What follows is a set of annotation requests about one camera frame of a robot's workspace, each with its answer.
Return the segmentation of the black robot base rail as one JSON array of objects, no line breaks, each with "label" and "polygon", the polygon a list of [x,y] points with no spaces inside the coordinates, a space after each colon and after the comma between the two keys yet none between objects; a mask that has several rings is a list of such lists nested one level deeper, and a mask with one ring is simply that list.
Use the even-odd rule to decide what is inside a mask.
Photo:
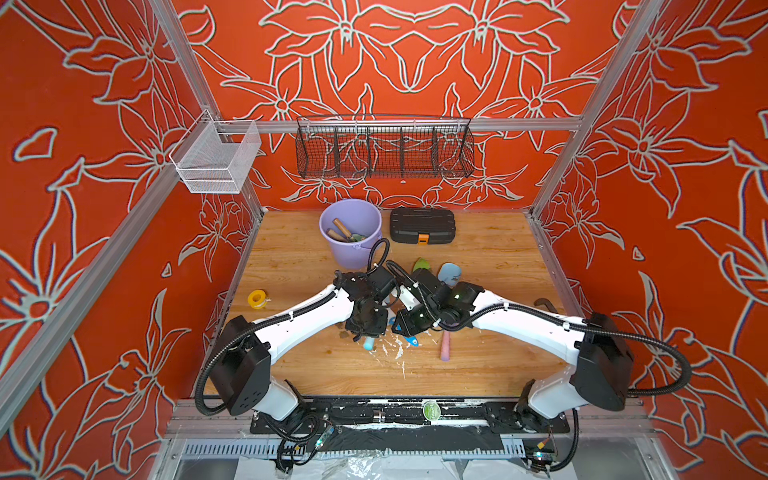
[{"label": "black robot base rail", "polygon": [[[441,407],[438,421],[422,413],[425,400]],[[569,437],[568,416],[561,413],[537,427],[515,416],[515,398],[504,397],[366,397],[308,396],[291,421],[308,414],[333,424],[331,440],[323,447],[332,451],[390,451],[422,453],[459,452],[522,456],[543,441],[552,451],[552,440]]]}]

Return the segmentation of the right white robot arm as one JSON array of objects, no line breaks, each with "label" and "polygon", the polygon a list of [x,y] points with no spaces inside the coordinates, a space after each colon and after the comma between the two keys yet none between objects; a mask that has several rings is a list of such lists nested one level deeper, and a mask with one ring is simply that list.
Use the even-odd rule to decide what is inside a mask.
[{"label": "right white robot arm", "polygon": [[[620,331],[605,315],[595,313],[585,319],[547,313],[476,284],[459,282],[450,287],[427,269],[409,273],[393,260],[386,267],[398,280],[404,305],[393,325],[395,333],[411,337],[427,329],[459,332],[480,328],[530,344],[565,363],[561,372],[526,384],[516,406],[520,417],[548,420],[585,405],[621,411],[629,398],[672,394],[692,378],[690,362],[676,347]],[[677,378],[662,386],[631,387],[634,356],[630,342],[670,356],[679,369]]]}]

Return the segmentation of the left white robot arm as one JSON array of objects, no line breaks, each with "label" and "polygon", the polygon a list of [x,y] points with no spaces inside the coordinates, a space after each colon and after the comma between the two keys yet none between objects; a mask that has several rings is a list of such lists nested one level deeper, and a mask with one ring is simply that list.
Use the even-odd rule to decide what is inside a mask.
[{"label": "left white robot arm", "polygon": [[340,324],[357,337],[375,338],[388,324],[385,301],[397,288],[389,271],[337,271],[333,282],[288,310],[249,322],[230,320],[214,342],[194,388],[197,411],[204,416],[251,410],[283,421],[299,408],[298,394],[273,378],[272,366],[291,349]]}]

